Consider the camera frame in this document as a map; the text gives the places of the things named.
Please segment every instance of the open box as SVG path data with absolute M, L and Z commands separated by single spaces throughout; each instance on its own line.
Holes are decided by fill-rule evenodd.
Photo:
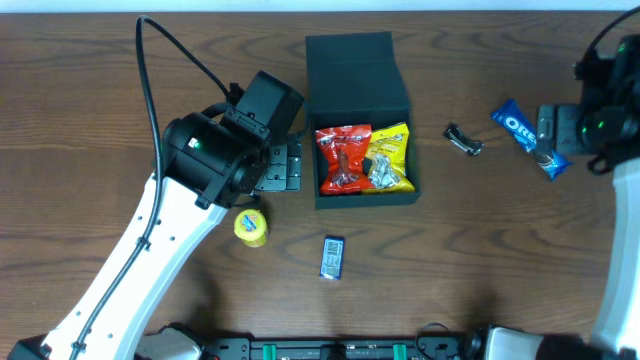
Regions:
M 413 141 L 411 106 L 393 56 L 391 33 L 307 36 L 307 76 L 316 209 L 415 203 L 421 194 Z M 315 131 L 344 125 L 371 124 L 373 130 L 407 123 L 406 172 L 413 193 L 321 195 L 328 162 L 316 145 Z M 365 159 L 368 174 L 371 162 Z

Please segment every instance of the green strip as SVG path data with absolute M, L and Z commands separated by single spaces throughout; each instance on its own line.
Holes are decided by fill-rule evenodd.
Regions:
M 276 360 L 276 346 L 265 345 L 262 347 L 262 359 L 263 360 Z
M 407 360 L 407 345 L 393 345 L 393 360 Z

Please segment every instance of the wooden surface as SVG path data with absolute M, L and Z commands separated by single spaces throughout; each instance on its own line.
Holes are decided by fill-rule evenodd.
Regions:
M 613 13 L 158 14 L 221 79 L 260 69 L 307 92 L 304 36 L 393 31 L 413 103 L 424 195 L 414 206 L 316 211 L 310 143 L 303 190 L 265 196 L 271 239 L 245 247 L 235 211 L 188 260 L 149 330 L 205 336 L 405 335 L 438 321 L 495 321 L 588 336 L 614 223 L 611 177 L 576 162 L 550 183 L 490 118 L 508 97 L 575 102 L 571 65 Z M 135 15 L 0 16 L 0 354 L 46 333 L 120 238 L 151 171 L 134 53 Z M 631 29 L 608 38 L 608 46 Z M 161 128 L 218 90 L 149 28 Z M 485 142 L 468 157 L 449 122 Z M 296 120 L 302 126 L 302 117 Z M 343 279 L 318 278 L 323 238 L 347 239 Z

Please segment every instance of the box lid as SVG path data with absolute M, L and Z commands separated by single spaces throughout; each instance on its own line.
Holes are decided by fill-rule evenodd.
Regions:
M 409 109 L 390 32 L 307 36 L 312 114 Z

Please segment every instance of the yellow container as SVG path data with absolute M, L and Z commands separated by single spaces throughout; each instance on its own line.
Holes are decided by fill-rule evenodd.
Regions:
M 258 210 L 247 209 L 238 214 L 233 225 L 236 235 L 250 247 L 260 247 L 267 242 L 269 228 L 264 215 Z

